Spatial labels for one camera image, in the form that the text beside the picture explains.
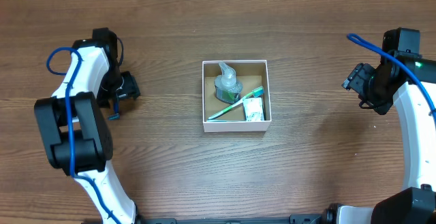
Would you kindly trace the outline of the blue toothpaste tube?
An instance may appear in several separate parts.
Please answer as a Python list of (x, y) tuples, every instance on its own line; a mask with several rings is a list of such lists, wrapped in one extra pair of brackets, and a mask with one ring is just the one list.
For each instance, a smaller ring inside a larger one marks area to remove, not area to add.
[(221, 119), (208, 119), (208, 123), (244, 123), (246, 120), (221, 120)]

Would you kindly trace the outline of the clear pump bottle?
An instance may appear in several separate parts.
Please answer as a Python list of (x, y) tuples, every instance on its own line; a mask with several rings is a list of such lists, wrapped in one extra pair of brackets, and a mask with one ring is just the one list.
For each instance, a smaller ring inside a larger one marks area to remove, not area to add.
[(236, 77), (236, 71), (225, 64), (219, 62), (221, 75), (215, 78), (215, 97), (220, 101), (228, 104), (236, 103), (240, 99), (243, 90), (242, 83)]

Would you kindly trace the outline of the blue disposable razor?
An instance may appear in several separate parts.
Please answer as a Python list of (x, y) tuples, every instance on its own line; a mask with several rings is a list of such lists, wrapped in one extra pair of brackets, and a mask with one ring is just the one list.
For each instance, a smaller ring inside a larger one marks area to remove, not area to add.
[(108, 120), (109, 121), (119, 120), (120, 119), (120, 113), (119, 113), (119, 98), (118, 98), (118, 95), (115, 95), (112, 98), (112, 109), (113, 109), (113, 114), (111, 114), (108, 117)]

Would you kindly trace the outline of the green white toothbrush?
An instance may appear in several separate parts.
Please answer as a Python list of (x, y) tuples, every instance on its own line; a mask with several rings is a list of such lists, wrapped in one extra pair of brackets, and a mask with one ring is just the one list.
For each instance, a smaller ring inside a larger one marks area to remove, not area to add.
[(216, 114), (208, 117), (208, 120), (214, 120), (222, 115), (224, 115), (225, 113), (229, 112), (230, 110), (236, 108), (237, 106), (239, 106), (240, 104), (242, 104), (244, 102), (244, 100), (248, 99), (248, 98), (257, 98), (260, 97), (264, 94), (264, 87), (263, 86), (259, 86), (255, 89), (253, 89), (250, 93), (247, 93), (244, 97), (242, 97), (239, 101), (237, 101), (236, 103), (228, 106), (227, 108), (224, 108), (223, 110), (221, 110), (220, 112), (217, 112)]

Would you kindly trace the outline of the green white packet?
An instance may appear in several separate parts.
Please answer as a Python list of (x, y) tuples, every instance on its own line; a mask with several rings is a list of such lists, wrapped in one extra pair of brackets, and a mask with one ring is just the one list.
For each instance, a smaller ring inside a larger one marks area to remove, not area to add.
[(243, 101), (245, 120), (247, 122), (264, 121), (263, 100), (261, 97), (247, 98)]

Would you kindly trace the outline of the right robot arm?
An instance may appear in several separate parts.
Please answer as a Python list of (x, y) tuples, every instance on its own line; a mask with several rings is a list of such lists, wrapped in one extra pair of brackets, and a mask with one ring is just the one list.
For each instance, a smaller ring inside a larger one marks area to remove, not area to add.
[(396, 108), (405, 165), (402, 190), (373, 208), (331, 204), (320, 223), (435, 222), (435, 107), (427, 104), (419, 89), (423, 86), (435, 98), (435, 62), (415, 57), (400, 57), (400, 61), (417, 82), (395, 64), (374, 68), (360, 63), (343, 88), (356, 91), (361, 102), (380, 115)]

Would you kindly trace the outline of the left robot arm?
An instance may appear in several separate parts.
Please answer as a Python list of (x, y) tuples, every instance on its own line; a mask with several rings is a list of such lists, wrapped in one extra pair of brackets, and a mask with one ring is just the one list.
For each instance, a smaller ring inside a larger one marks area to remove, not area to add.
[(34, 113), (49, 164), (76, 181), (91, 198), (102, 223), (140, 223), (136, 203), (123, 189), (112, 164), (113, 141), (101, 109), (120, 117), (119, 102), (140, 91), (120, 72), (124, 46), (119, 37), (82, 39), (65, 48), (71, 57), (63, 81)]

